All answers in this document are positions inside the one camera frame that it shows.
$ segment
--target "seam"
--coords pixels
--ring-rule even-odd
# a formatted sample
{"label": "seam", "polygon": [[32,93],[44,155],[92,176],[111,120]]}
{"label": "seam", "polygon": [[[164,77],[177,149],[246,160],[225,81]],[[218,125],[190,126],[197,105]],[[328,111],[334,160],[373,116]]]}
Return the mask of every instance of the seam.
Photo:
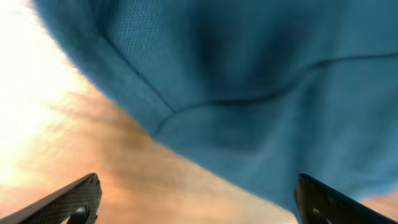
{"label": "seam", "polygon": [[113,50],[115,52],[118,53],[120,59],[122,61],[124,61],[126,63],[126,65],[137,74],[138,78],[141,79],[156,95],[157,97],[159,97],[162,102],[170,109],[170,111],[172,112],[172,114],[176,113],[176,110],[174,108],[171,107],[171,105],[166,101],[166,99],[159,93],[159,91],[150,83],[148,82],[148,80],[146,78],[144,78],[144,76],[142,75],[141,72],[138,71],[138,69],[134,66],[131,65],[131,63],[126,60],[124,58],[124,56],[120,53],[120,51],[113,45],[113,43],[111,41],[109,41],[107,38],[105,38],[105,36],[101,35],[102,38],[109,44],[109,46],[111,46],[113,48]]}
{"label": "seam", "polygon": [[[341,58],[336,58],[336,59],[322,60],[322,61],[319,61],[312,65],[306,66],[305,68],[301,69],[301,71],[299,71],[299,73],[307,72],[307,71],[314,70],[314,69],[329,67],[338,62],[351,62],[351,61],[357,61],[357,60],[374,60],[374,59],[384,59],[384,58],[394,58],[394,57],[398,57],[398,52],[393,52],[393,53],[389,53],[389,54],[379,54],[379,55],[355,55],[355,56],[341,57]],[[169,115],[168,117],[166,117],[165,119],[163,119],[160,122],[158,128],[156,129],[156,131],[154,133],[154,137],[160,133],[160,131],[163,129],[163,127],[165,126],[165,124],[168,121],[170,121],[172,118],[176,117],[180,113],[184,113],[188,110],[199,108],[199,107],[206,106],[206,105],[223,105],[223,106],[241,105],[241,106],[244,106],[244,105],[250,105],[250,104],[255,104],[255,103],[262,103],[265,101],[272,101],[274,99],[288,95],[295,88],[295,86],[298,85],[299,82],[297,82],[297,81],[298,80],[295,79],[295,80],[291,81],[287,85],[286,88],[283,88],[282,90],[276,91],[275,93],[272,93],[270,95],[263,96],[260,98],[255,98],[255,99],[251,99],[251,100],[220,100],[220,101],[213,100],[213,101],[198,103],[195,105],[190,105],[183,109],[174,111],[173,114]]]}

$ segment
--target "blue fabric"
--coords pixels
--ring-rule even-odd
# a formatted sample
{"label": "blue fabric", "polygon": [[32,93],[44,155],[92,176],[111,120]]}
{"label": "blue fabric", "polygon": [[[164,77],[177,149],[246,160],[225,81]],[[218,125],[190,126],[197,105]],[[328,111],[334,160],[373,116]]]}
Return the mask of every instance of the blue fabric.
{"label": "blue fabric", "polygon": [[308,173],[398,180],[396,0],[35,0],[70,60],[154,138],[297,215]]}

